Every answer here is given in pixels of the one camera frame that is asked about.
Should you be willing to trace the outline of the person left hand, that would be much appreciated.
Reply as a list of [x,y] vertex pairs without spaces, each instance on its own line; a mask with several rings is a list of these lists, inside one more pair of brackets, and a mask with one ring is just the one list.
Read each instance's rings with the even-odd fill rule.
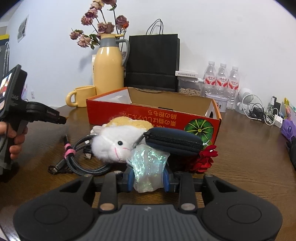
[[17,159],[22,151],[22,144],[25,142],[27,132],[28,127],[26,126],[22,134],[17,134],[9,123],[1,121],[1,135],[7,135],[8,138],[12,138],[14,141],[14,144],[10,146],[10,158],[12,160]]

